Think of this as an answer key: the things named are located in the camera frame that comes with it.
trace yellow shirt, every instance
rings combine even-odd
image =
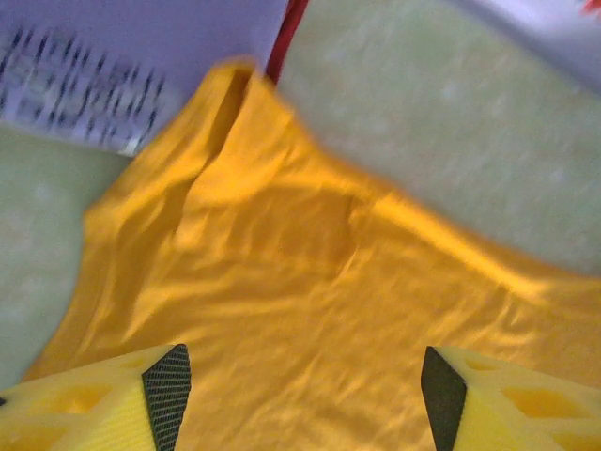
[[[599,386],[601,283],[326,155],[226,65],[87,213],[72,304],[26,378],[178,342],[179,450],[431,450],[426,345]]]

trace yellow plastic piece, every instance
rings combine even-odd
[[[454,451],[601,451],[601,391],[455,348],[468,387]]]
[[[173,346],[16,385],[0,397],[1,451],[151,451],[142,373]]]

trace black rubber pad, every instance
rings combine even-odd
[[[453,451],[468,386],[432,347],[425,350],[422,393],[438,451]]]
[[[173,451],[192,388],[186,345],[177,345],[142,374],[146,405],[158,451]]]

